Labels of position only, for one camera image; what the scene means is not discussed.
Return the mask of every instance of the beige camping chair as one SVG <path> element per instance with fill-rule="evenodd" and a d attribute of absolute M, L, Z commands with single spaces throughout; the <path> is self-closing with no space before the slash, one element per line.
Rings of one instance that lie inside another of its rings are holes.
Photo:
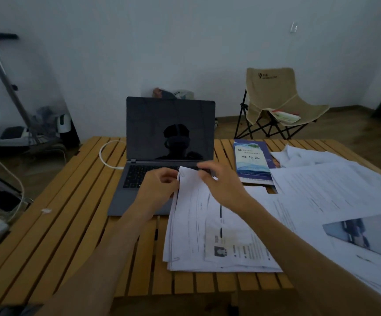
<path fill-rule="evenodd" d="M 249 97 L 249 104 L 246 104 L 246 95 Z M 234 138 L 243 138 L 259 130 L 262 130 L 266 137 L 281 134 L 282 138 L 290 139 L 310 122 L 316 120 L 330 108 L 328 105 L 310 105 L 302 100 L 296 89 L 296 79 L 292 68 L 271 68 L 246 70 L 246 91 L 243 102 L 240 104 L 240 116 Z M 300 119 L 296 122 L 285 122 L 272 115 L 272 111 L 280 110 L 289 114 L 297 115 Z M 247 128 L 238 135 L 240 119 L 244 113 Z M 261 125 L 259 120 L 264 117 L 269 119 L 269 123 Z M 271 133 L 272 128 L 276 128 L 276 133 Z"/>

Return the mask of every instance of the baseboard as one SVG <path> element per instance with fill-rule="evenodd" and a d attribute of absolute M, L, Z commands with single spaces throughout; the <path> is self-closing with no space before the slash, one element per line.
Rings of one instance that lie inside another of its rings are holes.
<path fill-rule="evenodd" d="M 349 105 L 349 106 L 337 106 L 330 107 L 328 112 L 343 112 L 343 111 L 352 111 L 352 110 L 363 110 L 369 114 L 372 114 L 375 110 L 370 109 L 369 107 L 362 105 Z M 218 122 L 221 123 L 236 123 L 239 120 L 239 116 L 221 116 L 217 117 Z"/>

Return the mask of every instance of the power cord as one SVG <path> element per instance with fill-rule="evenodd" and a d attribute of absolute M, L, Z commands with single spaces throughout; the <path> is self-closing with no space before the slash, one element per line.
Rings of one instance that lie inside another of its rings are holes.
<path fill-rule="evenodd" d="M 18 181 L 18 183 L 19 183 L 19 185 L 20 185 L 20 190 L 21 190 L 21 199 L 20 199 L 20 202 L 19 202 L 18 206 L 17 206 L 14 210 L 12 210 L 11 212 L 8 213 L 9 218 L 6 219 L 6 223 L 9 223 L 9 222 L 14 218 L 14 216 L 16 215 L 16 213 L 19 211 L 20 207 L 22 206 L 23 200 L 24 200 L 24 198 L 25 198 L 25 189 L 24 189 L 24 187 L 23 187 L 22 182 L 20 181 L 20 179 L 19 179 L 16 175 L 14 175 L 11 171 L 9 171 L 9 170 L 7 169 L 7 167 L 4 166 L 1 162 L 0 162 L 0 165 L 1 165 L 1 166 L 2 166 L 2 167 L 3 167 L 3 168 L 10 174 L 10 175 L 12 175 L 12 176 Z"/>
<path fill-rule="evenodd" d="M 114 140 L 114 141 L 110 141 L 110 142 L 105 143 L 105 144 L 100 148 L 100 160 L 101 160 L 101 162 L 103 162 L 103 164 L 104 164 L 105 166 L 108 166 L 108 167 L 111 168 L 111 169 L 123 170 L 123 169 L 124 169 L 123 166 L 111 166 L 111 165 L 108 165 L 106 162 L 104 162 L 103 157 L 102 157 L 102 155 L 101 155 L 101 153 L 102 153 L 103 149 L 106 147 L 106 145 L 107 145 L 107 144 L 110 144 L 110 143 L 113 143 L 113 142 L 122 142 L 122 143 L 126 144 L 126 142 L 121 141 L 121 140 Z"/>

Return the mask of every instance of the booklet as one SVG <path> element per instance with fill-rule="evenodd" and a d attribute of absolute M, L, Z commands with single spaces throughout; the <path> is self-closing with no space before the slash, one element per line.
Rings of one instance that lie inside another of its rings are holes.
<path fill-rule="evenodd" d="M 274 185 L 270 169 L 275 169 L 265 142 L 234 140 L 236 172 L 243 183 Z"/>

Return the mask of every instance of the laptop screen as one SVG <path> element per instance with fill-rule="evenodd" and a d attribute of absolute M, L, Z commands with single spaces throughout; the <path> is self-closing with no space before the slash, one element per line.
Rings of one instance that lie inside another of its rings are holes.
<path fill-rule="evenodd" d="M 214 101 L 128 97 L 127 158 L 212 160 Z"/>

